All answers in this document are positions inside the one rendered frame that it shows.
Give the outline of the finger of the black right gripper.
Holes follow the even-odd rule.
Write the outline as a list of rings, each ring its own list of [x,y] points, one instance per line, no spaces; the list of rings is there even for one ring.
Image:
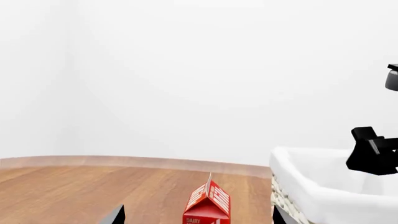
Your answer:
[[[377,136],[376,132],[371,126],[353,128],[351,130],[351,134],[354,137],[355,141],[384,139],[384,136]]]

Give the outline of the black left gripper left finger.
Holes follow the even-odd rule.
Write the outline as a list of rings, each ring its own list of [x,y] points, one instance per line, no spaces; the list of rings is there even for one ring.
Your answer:
[[[126,214],[124,210],[124,205],[121,204],[109,214],[107,214],[99,224],[124,224],[126,219]]]

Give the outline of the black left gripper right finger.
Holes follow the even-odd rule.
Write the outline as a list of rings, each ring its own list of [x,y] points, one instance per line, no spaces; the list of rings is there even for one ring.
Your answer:
[[[300,224],[278,205],[274,205],[272,220],[273,224]]]

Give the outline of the wicker basket with white liner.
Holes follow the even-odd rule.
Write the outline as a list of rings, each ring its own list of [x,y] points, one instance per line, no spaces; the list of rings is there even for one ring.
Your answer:
[[[271,205],[300,224],[398,224],[398,173],[347,168],[347,150],[271,151]]]

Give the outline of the light wooden baseboard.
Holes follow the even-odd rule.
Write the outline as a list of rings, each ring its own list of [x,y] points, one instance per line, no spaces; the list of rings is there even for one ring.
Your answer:
[[[131,156],[27,156],[0,159],[0,169],[34,166],[148,167],[248,175],[265,179],[272,176],[270,168],[264,166],[167,158]]]

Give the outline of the red milk carton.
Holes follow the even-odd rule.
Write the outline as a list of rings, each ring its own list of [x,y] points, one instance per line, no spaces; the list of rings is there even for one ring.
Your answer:
[[[182,224],[231,224],[231,196],[212,180],[212,175],[190,194]]]

